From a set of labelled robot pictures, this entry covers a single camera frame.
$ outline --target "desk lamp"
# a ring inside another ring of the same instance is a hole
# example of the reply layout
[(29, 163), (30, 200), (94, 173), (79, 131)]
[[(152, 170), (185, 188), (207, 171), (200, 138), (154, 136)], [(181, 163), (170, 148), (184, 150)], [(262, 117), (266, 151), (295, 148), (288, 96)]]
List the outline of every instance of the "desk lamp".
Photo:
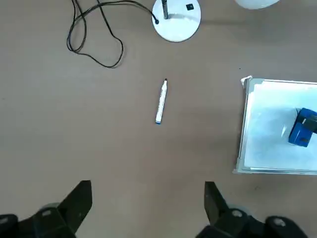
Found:
[[(235, 0), (246, 9), (271, 6), (279, 0)], [(201, 10), (197, 0), (156, 0), (152, 13), (159, 20), (152, 22), (157, 33), (171, 42), (182, 42), (195, 34), (201, 21)]]

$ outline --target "lamp stem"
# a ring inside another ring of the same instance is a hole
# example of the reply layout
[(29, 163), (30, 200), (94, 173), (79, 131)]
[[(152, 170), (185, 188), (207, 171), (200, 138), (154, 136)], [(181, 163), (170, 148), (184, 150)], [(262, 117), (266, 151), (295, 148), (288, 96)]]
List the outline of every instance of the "lamp stem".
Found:
[(162, 0), (164, 19), (168, 19), (167, 0)]

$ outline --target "gray table surface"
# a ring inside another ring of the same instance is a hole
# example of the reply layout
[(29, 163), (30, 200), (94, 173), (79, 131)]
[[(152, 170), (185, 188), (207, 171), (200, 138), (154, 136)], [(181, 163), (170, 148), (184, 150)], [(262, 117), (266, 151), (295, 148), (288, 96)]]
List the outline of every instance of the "gray table surface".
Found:
[[(317, 2), (260, 11), (232, 0), (200, 4), (198, 32), (181, 44), (161, 39), (139, 9), (109, 7), (126, 48), (109, 70), (67, 51), (70, 0), (1, 1), (0, 213), (26, 218), (91, 179), (94, 205), (79, 238), (194, 237), (207, 223), (204, 181), (214, 180), (229, 203), (259, 219), (288, 216), (317, 236), (317, 177), (232, 173), (240, 78), (316, 81)], [(87, 20), (85, 50), (113, 62), (119, 44), (100, 13)]]

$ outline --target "small whiteboard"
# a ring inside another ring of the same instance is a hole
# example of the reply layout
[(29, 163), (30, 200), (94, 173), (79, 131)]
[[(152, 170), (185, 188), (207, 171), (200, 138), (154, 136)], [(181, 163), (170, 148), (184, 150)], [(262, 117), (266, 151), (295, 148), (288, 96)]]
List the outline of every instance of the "small whiteboard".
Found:
[(317, 111), (317, 83), (249, 77), (238, 173), (317, 175), (317, 134), (307, 148), (288, 137), (301, 108)]

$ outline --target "black button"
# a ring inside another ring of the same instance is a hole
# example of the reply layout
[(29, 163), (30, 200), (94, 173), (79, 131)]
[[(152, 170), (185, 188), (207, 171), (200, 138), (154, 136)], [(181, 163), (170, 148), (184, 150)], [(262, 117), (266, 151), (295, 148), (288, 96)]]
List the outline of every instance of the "black button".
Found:
[(194, 10), (194, 6), (192, 4), (187, 4), (186, 8), (187, 8), (188, 11)]

